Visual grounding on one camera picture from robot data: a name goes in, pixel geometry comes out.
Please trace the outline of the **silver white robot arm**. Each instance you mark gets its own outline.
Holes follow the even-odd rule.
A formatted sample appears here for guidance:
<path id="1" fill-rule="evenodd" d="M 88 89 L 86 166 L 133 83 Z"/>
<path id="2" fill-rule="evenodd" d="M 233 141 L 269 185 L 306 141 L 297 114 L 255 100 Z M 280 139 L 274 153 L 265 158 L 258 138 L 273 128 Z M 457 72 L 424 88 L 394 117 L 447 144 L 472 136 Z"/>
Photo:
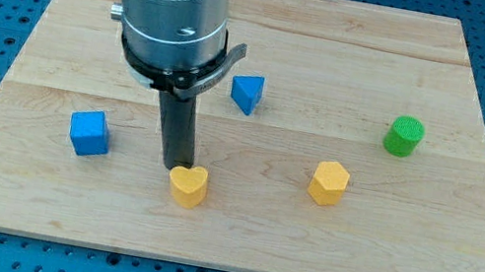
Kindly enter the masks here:
<path id="1" fill-rule="evenodd" d="M 132 76 L 160 97 L 166 168 L 194 163 L 196 97 L 232 64 L 229 0 L 121 0 L 111 16 Z"/>

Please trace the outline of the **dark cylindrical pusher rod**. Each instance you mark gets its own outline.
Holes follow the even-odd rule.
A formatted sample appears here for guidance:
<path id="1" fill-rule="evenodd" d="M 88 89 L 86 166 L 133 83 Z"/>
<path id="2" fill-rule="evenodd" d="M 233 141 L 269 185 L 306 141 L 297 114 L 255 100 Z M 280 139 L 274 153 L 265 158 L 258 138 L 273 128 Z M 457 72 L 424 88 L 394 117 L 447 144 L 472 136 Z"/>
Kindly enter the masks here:
<path id="1" fill-rule="evenodd" d="M 163 162 L 167 169 L 191 168 L 195 158 L 196 99 L 159 92 Z"/>

